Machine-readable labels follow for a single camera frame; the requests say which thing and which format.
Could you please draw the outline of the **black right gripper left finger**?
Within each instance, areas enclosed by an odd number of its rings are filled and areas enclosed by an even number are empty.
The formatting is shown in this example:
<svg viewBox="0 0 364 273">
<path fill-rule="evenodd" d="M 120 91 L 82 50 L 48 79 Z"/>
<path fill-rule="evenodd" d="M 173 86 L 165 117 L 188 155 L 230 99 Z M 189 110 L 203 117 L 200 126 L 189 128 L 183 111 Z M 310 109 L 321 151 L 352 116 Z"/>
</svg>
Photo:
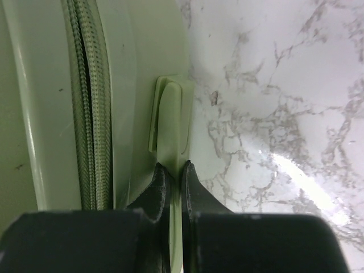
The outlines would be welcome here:
<svg viewBox="0 0 364 273">
<path fill-rule="evenodd" d="M 1 238 L 2 272 L 170 272 L 168 171 L 122 210 L 32 212 Z"/>
</svg>

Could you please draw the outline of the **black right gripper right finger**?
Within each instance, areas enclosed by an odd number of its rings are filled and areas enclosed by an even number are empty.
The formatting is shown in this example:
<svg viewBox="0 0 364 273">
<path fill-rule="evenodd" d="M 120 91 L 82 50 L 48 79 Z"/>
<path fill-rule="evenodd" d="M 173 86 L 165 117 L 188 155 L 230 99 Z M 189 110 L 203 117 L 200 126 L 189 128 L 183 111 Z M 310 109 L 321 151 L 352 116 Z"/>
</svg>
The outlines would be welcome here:
<svg viewBox="0 0 364 273">
<path fill-rule="evenodd" d="M 308 214 L 234 213 L 186 162 L 181 177 L 185 272 L 348 272 L 333 231 Z"/>
</svg>

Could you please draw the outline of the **green hard-shell suitcase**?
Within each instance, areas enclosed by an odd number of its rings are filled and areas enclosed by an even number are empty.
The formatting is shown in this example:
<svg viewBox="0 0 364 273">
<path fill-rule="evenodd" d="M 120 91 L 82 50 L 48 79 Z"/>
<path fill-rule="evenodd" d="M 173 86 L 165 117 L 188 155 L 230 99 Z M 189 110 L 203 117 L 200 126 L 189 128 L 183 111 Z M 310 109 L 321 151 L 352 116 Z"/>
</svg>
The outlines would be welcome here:
<svg viewBox="0 0 364 273">
<path fill-rule="evenodd" d="M 35 212 L 125 209 L 160 164 L 171 177 L 170 272 L 180 272 L 194 84 L 177 3 L 2 1 L 1 58 L 13 78 L 2 87 L 20 99 Z"/>
</svg>

